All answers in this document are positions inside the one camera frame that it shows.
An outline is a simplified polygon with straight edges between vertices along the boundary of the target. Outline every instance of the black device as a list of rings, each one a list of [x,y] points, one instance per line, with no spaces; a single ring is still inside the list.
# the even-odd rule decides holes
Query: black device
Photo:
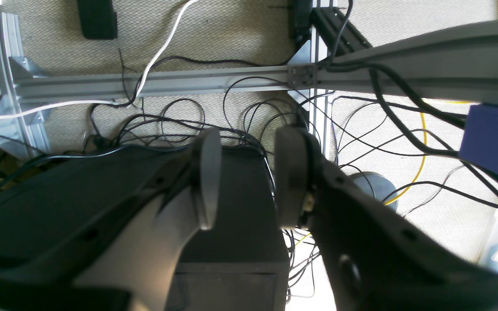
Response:
[[[82,34],[90,40],[118,38],[118,20],[112,0],[77,0]]]

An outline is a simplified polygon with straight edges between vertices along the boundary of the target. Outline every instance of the metal bracket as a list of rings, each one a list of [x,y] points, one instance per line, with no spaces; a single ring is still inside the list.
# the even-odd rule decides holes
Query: metal bracket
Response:
[[[330,50],[334,48],[338,32],[341,29],[345,16],[336,7],[314,8],[310,18],[312,25],[316,27],[320,37]],[[348,22],[340,38],[336,56],[346,55],[371,48],[366,38]]]
[[[290,66],[288,69],[288,83],[293,89],[308,89],[316,82],[316,65]]]
[[[15,79],[22,76],[40,76],[39,67],[24,57],[18,16],[0,14],[0,115],[17,114],[23,111],[20,98],[16,93]],[[21,140],[24,144],[10,142],[0,137],[0,147],[22,160],[39,155],[39,152],[27,145],[50,152],[49,138],[45,131],[44,116],[32,115],[28,118],[2,120],[0,136]]]

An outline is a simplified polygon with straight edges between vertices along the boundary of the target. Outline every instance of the floor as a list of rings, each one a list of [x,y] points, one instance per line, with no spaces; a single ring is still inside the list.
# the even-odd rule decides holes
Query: floor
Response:
[[[116,41],[87,41],[83,38],[77,17],[77,8],[68,0],[6,0],[3,10],[16,13],[20,26],[25,54],[54,76],[85,75],[99,73],[119,73],[121,65],[118,49],[121,49],[125,64],[141,71],[146,62],[160,47],[163,36],[168,34],[173,18],[181,3],[178,0],[114,0],[118,12],[119,39]],[[201,0],[186,12],[176,36],[165,51],[164,56],[182,55],[196,59],[237,58],[258,63],[280,63],[293,53],[288,39],[287,0]],[[498,19],[498,0],[356,0],[351,16],[352,23],[372,43],[373,46],[391,43],[451,26]],[[160,70],[204,69],[199,65],[170,62]],[[260,94],[233,94],[229,96],[227,113],[241,127],[241,113],[249,105],[266,98],[284,96],[282,92]],[[190,96],[205,108],[207,121],[225,124],[221,110],[221,95]],[[148,113],[158,113],[176,97],[147,98]],[[405,102],[403,98],[389,97],[392,101]],[[351,112],[365,104],[353,100],[340,100],[334,104],[334,120],[345,124]],[[466,112],[469,105],[446,104],[435,106],[454,112]],[[87,107],[70,107],[55,110],[47,123],[54,152],[81,149],[85,138],[91,134]],[[170,116],[199,118],[193,106],[176,106]],[[101,108],[96,120],[103,134],[112,134],[117,124],[136,108],[114,110]],[[272,110],[262,110],[256,116],[254,131],[259,133],[263,124],[275,114]],[[399,114],[410,128],[421,128],[420,116],[415,113]],[[379,107],[364,108],[352,118],[346,129],[353,134],[363,134],[378,125],[384,118]],[[428,128],[458,148],[462,132],[428,118]],[[271,146],[273,128],[265,132],[263,143]],[[393,124],[386,122],[374,134],[366,136],[371,144],[380,144],[398,136]],[[389,144],[389,150],[402,153],[415,153],[407,142],[398,140]],[[340,155],[340,163],[346,163],[369,148],[352,143]],[[354,165],[363,171],[375,171],[388,177],[395,185],[409,183],[420,165],[419,158],[392,156],[373,152],[358,160]],[[442,182],[459,164],[443,158],[428,158],[421,180]],[[467,193],[495,201],[479,182],[465,169],[457,171],[447,185]],[[399,212],[405,213],[425,201],[437,189],[423,185],[411,189],[399,201]],[[466,199],[446,191],[428,205],[414,211],[407,219],[416,224],[443,246],[462,258],[477,262],[493,222],[493,211],[478,206]],[[301,247],[300,254],[310,249]],[[323,265],[316,261],[316,295],[314,298],[293,298],[288,310],[316,309],[334,310]],[[312,293],[310,274],[293,295]]]

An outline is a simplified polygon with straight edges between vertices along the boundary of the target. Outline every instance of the metal leg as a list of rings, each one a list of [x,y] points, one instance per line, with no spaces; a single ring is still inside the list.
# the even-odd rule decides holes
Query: metal leg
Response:
[[[332,6],[333,3],[330,0],[314,0],[313,7],[328,7]],[[312,27],[311,39],[307,41],[293,57],[293,59],[288,63],[289,65],[302,65],[306,63],[317,63],[328,56],[328,47],[320,38],[320,35],[316,31],[316,28]],[[326,94],[329,91],[325,89],[319,89],[314,87],[310,90],[300,91],[306,97],[317,96]],[[301,96],[296,91],[289,91],[289,94],[297,102],[303,102],[305,98]],[[311,126],[309,127],[309,132],[316,136],[320,145],[322,146],[322,153],[329,154],[330,152],[330,136],[332,135],[331,127],[332,122],[326,116],[332,116],[332,105],[329,101],[329,96],[324,96],[313,100],[312,102],[305,104],[303,106],[309,112],[309,121]]]
[[[20,61],[22,71],[16,62]],[[22,111],[14,86],[14,73],[24,76],[28,62],[24,59],[18,18],[14,14],[0,14],[0,114],[16,114]],[[26,118],[16,118],[0,122],[0,135],[15,138],[50,152],[49,140],[45,132],[41,114]],[[29,159],[39,153],[16,142],[0,138],[0,147],[19,159]]]

